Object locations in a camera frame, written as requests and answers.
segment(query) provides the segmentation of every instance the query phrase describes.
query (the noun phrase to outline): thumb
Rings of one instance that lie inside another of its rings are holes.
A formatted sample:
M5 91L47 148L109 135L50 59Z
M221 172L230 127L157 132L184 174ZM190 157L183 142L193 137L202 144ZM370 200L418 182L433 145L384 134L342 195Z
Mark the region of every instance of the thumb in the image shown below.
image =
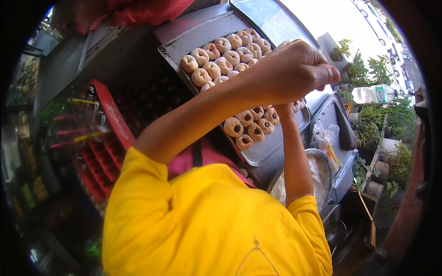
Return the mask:
M315 87L321 85L336 83L341 79L338 69L325 63L319 63L313 66L315 76Z

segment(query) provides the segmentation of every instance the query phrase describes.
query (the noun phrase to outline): coca-cola logo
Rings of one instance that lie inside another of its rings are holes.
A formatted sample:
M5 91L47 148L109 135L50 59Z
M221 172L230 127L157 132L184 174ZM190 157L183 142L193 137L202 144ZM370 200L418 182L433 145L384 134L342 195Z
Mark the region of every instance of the coca-cola logo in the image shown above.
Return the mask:
M129 135L127 135L126 131L124 131L124 127L122 125L122 122L119 120L114 107L106 104L106 108L109 111L109 114L113 118L115 123L117 123L118 131L121 133L121 135L123 135L124 138L129 139Z

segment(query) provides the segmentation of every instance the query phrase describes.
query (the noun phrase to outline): red cloth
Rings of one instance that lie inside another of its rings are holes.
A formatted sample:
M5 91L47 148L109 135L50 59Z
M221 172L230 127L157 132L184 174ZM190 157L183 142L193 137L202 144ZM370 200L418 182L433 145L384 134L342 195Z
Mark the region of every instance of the red cloth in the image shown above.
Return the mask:
M109 15L111 25L159 25L177 18L194 0L78 0L74 5L75 25L81 34L98 28Z

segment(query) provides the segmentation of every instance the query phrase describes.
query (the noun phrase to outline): plastic water bottle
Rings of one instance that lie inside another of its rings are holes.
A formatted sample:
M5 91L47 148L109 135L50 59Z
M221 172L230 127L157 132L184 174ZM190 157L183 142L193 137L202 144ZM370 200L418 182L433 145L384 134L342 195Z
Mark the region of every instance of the plastic water bottle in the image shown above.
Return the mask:
M377 102L380 104L391 102L397 92L386 84L373 85L370 87L357 87L351 92L355 103Z

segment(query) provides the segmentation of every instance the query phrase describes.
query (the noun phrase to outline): plastic bag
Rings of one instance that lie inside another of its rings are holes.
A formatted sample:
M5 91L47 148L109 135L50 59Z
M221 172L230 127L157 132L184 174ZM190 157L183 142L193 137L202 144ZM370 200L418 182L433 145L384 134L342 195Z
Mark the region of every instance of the plastic bag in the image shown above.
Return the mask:
M312 147L322 150L328 157L334 172L342 167L342 162L336 157L333 151L333 143L339 138L339 126L331 124L326 129L321 120L316 120L313 125L313 136L310 142Z

